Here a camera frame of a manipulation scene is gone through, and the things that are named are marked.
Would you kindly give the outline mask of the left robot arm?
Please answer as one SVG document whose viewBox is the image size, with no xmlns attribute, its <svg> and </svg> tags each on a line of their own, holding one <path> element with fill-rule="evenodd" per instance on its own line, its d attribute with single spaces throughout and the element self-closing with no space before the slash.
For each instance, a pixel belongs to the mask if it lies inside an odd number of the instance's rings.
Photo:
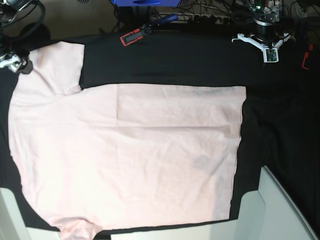
<svg viewBox="0 0 320 240">
<path fill-rule="evenodd" d="M 231 42 L 242 41 L 262 52 L 263 62 L 277 63 L 279 49 L 292 36 L 280 24 L 280 0 L 246 0 L 245 7 L 234 10 L 230 18 L 239 26 L 251 27 L 249 33 L 240 32 Z"/>
</svg>

